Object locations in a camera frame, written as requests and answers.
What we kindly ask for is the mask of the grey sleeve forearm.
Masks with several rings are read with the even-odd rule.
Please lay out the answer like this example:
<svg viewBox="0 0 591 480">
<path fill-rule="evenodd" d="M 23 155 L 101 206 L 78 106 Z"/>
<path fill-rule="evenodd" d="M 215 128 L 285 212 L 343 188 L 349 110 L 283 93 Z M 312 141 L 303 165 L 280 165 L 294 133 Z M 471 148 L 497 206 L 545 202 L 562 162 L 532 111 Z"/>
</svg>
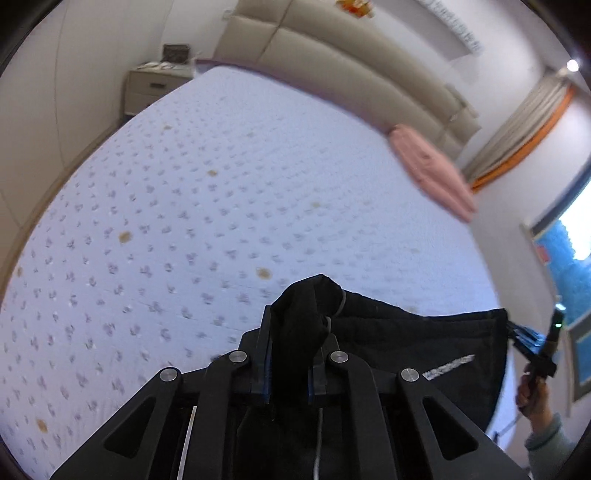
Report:
<svg viewBox="0 0 591 480">
<path fill-rule="evenodd" d="M 535 480 L 554 479 L 576 447 L 564 432 L 558 413 L 539 432 L 532 432 L 525 441 L 529 466 Z"/>
</svg>

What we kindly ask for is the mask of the person right hand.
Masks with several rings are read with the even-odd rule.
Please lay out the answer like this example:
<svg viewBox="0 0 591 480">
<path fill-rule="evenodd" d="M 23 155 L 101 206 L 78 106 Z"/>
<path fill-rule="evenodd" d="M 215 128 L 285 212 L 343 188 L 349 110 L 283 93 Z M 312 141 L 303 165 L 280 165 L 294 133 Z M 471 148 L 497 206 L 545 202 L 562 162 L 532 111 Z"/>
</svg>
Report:
<svg viewBox="0 0 591 480">
<path fill-rule="evenodd" d="M 532 432 L 542 433 L 552 422 L 550 390 L 546 380 L 533 374 L 533 367 L 527 364 L 516 394 L 516 405 L 529 420 Z"/>
</svg>

